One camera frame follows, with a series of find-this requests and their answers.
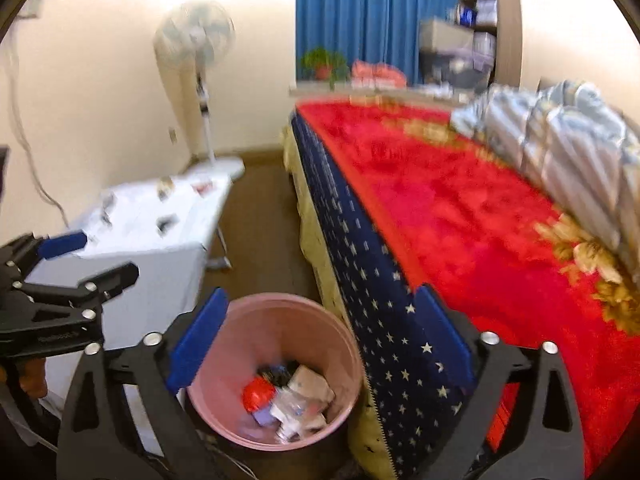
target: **standing fan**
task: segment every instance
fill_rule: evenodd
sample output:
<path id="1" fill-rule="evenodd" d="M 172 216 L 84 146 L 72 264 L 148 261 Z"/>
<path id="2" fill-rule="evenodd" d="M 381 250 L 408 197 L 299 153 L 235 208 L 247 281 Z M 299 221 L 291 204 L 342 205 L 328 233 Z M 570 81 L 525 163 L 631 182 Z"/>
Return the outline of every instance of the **standing fan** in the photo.
<path id="1" fill-rule="evenodd" d="M 232 180 L 244 173 L 238 157 L 216 158 L 213 152 L 209 119 L 209 93 L 206 86 L 207 67 L 220 62 L 230 50 L 235 37 L 234 24 L 228 13 L 216 2 L 189 2 L 177 7 L 162 21 L 154 45 L 161 62 L 176 68 L 188 59 L 195 61 L 196 90 L 202 115 L 209 160 L 198 164 L 190 173 L 225 173 Z"/>

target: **white wall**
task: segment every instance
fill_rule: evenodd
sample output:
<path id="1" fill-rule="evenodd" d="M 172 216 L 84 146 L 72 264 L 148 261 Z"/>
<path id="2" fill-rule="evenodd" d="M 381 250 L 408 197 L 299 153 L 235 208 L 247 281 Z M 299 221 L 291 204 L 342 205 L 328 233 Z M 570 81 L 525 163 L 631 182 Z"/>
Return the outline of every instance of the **white wall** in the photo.
<path id="1" fill-rule="evenodd" d="M 640 120 L 640 45 L 613 0 L 521 0 L 522 85 L 540 77 L 596 83 Z"/>
<path id="2" fill-rule="evenodd" d="M 20 104 L 40 176 L 49 192 L 78 215 L 107 186 L 175 173 L 190 156 L 184 136 L 199 130 L 190 105 L 166 97 L 153 52 L 162 16 L 186 0 L 45 0 L 39 20 L 21 22 Z M 216 147 L 274 145 L 292 109 L 295 0 L 217 0 L 231 13 L 237 41 L 209 73 Z M 0 46 L 6 66 L 7 41 Z M 191 77 L 180 81 L 191 85 Z M 0 72 L 0 142 L 12 147 L 0 240 L 27 230 L 57 232 L 58 212 L 36 196 L 7 117 Z M 198 149 L 198 139 L 190 139 Z"/>

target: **metal bolt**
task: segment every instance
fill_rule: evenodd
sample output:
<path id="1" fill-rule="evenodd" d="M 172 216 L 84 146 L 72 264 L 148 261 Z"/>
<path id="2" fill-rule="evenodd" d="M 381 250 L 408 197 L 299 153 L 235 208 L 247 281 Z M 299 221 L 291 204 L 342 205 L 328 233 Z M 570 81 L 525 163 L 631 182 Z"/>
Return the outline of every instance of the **metal bolt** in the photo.
<path id="1" fill-rule="evenodd" d="M 162 334 L 159 334 L 158 332 L 152 332 L 150 334 L 147 334 L 145 335 L 145 338 L 142 340 L 142 342 L 146 346 L 155 346 L 161 341 L 162 341 Z"/>
<path id="2" fill-rule="evenodd" d="M 557 354 L 558 345 L 553 341 L 545 341 L 542 343 L 542 349 L 548 354 Z"/>
<path id="3" fill-rule="evenodd" d="M 97 354 L 101 348 L 100 343 L 89 343 L 84 347 L 84 353 L 87 355 L 94 355 Z"/>
<path id="4" fill-rule="evenodd" d="M 480 339 L 488 345 L 497 345 L 500 342 L 500 338 L 495 332 L 482 332 L 480 334 Z"/>

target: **wooden floor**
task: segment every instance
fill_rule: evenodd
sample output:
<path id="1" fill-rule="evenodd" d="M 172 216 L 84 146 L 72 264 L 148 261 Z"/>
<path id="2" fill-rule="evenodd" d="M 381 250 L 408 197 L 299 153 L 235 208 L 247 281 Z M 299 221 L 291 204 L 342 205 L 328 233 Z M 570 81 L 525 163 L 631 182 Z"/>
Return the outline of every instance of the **wooden floor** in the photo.
<path id="1" fill-rule="evenodd" d="M 228 244 L 231 272 L 207 272 L 205 295 L 221 286 L 231 299 L 258 292 L 288 292 L 320 301 L 314 273 L 300 251 L 296 194 L 282 165 L 282 154 L 245 159 L 246 173 L 232 187 L 221 227 Z M 213 247 L 219 255 L 221 248 Z M 188 406 L 197 427 L 210 433 Z M 220 442 L 229 455 L 249 465 L 260 480 L 328 480 L 350 457 L 346 424 L 318 444 L 286 453 L 248 450 Z M 248 477 L 224 458 L 220 464 L 233 480 Z"/>

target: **wall switch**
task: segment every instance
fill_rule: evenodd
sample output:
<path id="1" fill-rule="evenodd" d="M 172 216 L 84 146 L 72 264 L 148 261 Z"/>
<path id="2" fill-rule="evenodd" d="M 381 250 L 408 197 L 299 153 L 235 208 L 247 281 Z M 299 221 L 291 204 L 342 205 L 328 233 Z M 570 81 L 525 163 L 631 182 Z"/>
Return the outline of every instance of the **wall switch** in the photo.
<path id="1" fill-rule="evenodd" d="M 22 20 L 32 20 L 39 18 L 42 12 L 42 3 L 44 0 L 27 0 L 22 8 L 18 11 L 18 18 Z"/>

